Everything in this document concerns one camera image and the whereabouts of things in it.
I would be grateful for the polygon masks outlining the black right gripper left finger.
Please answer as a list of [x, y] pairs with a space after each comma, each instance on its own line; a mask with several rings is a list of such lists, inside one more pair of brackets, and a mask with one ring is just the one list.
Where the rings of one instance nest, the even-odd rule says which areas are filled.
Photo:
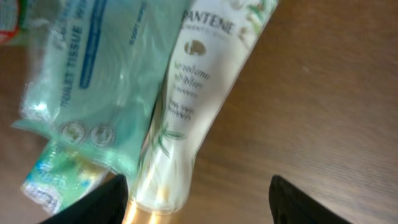
[[128, 197], [126, 176], [118, 174], [40, 224], [122, 224]]

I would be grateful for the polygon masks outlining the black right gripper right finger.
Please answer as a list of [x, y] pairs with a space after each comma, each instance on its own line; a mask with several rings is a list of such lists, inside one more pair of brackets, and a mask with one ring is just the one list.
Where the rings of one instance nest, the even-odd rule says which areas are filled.
[[269, 205], [275, 224], [350, 224], [280, 175], [273, 175]]

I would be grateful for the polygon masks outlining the teal tissue pack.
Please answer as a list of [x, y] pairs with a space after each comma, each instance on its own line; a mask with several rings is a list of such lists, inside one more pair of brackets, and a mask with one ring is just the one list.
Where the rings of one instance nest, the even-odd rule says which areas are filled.
[[25, 196], [54, 215], [90, 193], [108, 170], [57, 141], [49, 141], [21, 185]]

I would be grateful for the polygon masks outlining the mint green wipes pack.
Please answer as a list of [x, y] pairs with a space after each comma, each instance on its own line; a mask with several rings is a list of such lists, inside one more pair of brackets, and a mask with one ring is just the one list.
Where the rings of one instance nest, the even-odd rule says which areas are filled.
[[37, 1], [18, 128], [137, 174], [187, 0]]

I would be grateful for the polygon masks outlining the cream tube gold cap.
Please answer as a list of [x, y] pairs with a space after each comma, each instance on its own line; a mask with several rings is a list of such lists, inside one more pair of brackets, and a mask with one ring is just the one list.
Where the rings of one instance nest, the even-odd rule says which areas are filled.
[[158, 223], [184, 206], [198, 151], [277, 5], [193, 1], [184, 12], [125, 223], [141, 211]]

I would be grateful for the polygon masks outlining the brown lid sauce jar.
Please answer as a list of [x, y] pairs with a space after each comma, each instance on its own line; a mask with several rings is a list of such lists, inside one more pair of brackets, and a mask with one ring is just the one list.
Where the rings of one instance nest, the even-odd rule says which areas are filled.
[[1, 0], [1, 45], [26, 45], [36, 0]]

